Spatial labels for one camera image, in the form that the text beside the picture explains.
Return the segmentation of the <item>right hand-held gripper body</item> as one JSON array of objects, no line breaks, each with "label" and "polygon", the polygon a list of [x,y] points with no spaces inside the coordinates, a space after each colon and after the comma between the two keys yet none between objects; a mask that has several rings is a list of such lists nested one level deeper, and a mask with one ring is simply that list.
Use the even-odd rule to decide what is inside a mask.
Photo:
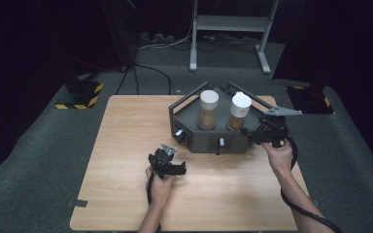
[{"label": "right hand-held gripper body", "polygon": [[299,110],[284,107],[273,107],[264,112],[264,118],[260,122],[259,144],[269,143],[273,148],[280,148],[282,141],[289,137],[286,117],[301,116]]}]

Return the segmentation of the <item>white metal stand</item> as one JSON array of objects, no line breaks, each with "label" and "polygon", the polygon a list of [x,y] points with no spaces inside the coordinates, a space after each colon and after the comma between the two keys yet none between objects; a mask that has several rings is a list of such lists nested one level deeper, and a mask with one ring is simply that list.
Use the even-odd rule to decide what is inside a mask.
[{"label": "white metal stand", "polygon": [[232,31],[257,32],[262,34],[260,43],[255,46],[262,72],[270,74],[271,69],[264,50],[272,28],[280,0],[272,0],[271,9],[267,17],[234,17],[234,16],[206,16],[198,13],[198,1],[192,0],[192,35],[189,56],[189,70],[197,69],[197,32],[198,31]]}]

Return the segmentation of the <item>jar with grey lid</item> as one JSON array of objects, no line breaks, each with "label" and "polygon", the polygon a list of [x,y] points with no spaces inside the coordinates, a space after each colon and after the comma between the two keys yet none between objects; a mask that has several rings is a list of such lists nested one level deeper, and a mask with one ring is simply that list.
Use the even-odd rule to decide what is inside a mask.
[{"label": "jar with grey lid", "polygon": [[200,110],[198,126],[203,130],[211,130],[217,123],[217,106],[219,95],[213,90],[204,90],[199,95]]}]

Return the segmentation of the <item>black power strip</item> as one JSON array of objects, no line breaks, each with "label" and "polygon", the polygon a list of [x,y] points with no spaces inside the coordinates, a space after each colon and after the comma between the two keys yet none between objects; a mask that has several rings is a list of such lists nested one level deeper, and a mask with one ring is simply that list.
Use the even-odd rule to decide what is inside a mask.
[{"label": "black power strip", "polygon": [[167,45],[175,42],[175,38],[171,35],[164,36],[161,33],[150,34],[149,32],[142,32],[139,34],[138,44],[141,47],[153,45]]}]

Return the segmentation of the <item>person's right hand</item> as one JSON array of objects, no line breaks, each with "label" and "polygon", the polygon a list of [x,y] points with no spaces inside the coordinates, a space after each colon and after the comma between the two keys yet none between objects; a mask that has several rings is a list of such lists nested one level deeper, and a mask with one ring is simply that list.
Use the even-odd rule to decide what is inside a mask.
[{"label": "person's right hand", "polygon": [[285,177],[290,174],[290,165],[293,158],[292,147],[287,139],[280,148],[274,148],[268,143],[261,146],[266,150],[269,164],[277,177]]}]

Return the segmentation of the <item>person's left hand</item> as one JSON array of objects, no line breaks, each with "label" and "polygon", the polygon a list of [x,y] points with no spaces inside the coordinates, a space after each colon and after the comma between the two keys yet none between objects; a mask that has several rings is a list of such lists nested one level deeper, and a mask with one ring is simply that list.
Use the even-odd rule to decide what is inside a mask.
[{"label": "person's left hand", "polygon": [[165,207],[168,198],[170,197],[175,176],[165,176],[163,179],[158,177],[152,167],[146,169],[147,183],[146,191],[149,200],[149,206],[154,205],[156,207]]}]

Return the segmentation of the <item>dark grey corner rack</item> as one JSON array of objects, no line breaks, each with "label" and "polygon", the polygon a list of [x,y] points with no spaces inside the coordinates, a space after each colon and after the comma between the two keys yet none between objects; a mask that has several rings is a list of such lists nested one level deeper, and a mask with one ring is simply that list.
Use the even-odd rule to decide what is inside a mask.
[{"label": "dark grey corner rack", "polygon": [[180,145],[184,145],[191,152],[216,153],[218,138],[224,138],[225,145],[221,153],[246,152],[251,144],[248,137],[240,131],[231,131],[227,128],[233,95],[237,91],[242,91],[252,99],[250,111],[244,122],[244,126],[250,130],[259,127],[259,121],[264,117],[264,112],[276,106],[274,98],[255,96],[233,82],[229,82],[226,87],[212,87],[211,89],[220,98],[216,110],[217,123],[214,129],[203,130],[198,126],[199,94],[206,89],[210,89],[208,82],[204,82],[169,107],[172,137],[175,139],[175,133],[183,129],[186,133],[186,140]]}]

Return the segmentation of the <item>jar with white lid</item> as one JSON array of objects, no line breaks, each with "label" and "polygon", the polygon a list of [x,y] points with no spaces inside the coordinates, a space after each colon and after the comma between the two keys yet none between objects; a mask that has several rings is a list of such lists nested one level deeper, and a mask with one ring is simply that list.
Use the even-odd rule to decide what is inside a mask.
[{"label": "jar with white lid", "polygon": [[242,91],[237,91],[231,99],[230,116],[227,127],[232,131],[239,130],[245,122],[252,99]]}]

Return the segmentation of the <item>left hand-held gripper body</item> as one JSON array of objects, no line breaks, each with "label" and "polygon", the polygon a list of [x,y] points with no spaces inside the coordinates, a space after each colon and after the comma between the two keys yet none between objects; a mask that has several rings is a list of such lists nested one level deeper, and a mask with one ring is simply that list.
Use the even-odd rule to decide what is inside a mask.
[{"label": "left hand-held gripper body", "polygon": [[161,148],[157,149],[154,154],[149,154],[149,162],[153,171],[161,179],[166,175],[176,175],[177,167],[171,163],[176,151],[176,149],[162,144]]}]

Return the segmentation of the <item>yellow black striped stand base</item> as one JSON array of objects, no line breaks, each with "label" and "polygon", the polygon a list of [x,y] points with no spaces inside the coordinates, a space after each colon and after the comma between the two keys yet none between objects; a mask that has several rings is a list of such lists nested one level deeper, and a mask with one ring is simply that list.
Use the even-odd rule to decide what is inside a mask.
[{"label": "yellow black striped stand base", "polygon": [[286,91],[292,106],[303,114],[333,115],[334,110],[329,99],[310,86],[287,86]]},{"label": "yellow black striped stand base", "polygon": [[100,82],[77,82],[60,88],[54,100],[58,110],[86,110],[92,108],[103,88]]}]

